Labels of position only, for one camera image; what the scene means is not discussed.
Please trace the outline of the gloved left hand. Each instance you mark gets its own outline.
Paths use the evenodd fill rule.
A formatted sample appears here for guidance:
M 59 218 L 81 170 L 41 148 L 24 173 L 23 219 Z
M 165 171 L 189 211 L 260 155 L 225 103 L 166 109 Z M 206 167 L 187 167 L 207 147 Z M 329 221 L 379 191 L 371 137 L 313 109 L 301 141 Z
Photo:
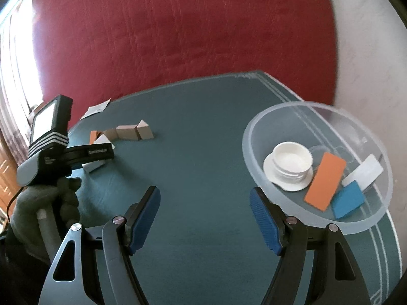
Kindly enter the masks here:
M 31 256 L 53 261 L 64 232 L 80 220 L 76 192 L 80 178 L 61 178 L 56 186 L 29 186 L 17 197 L 9 231 Z

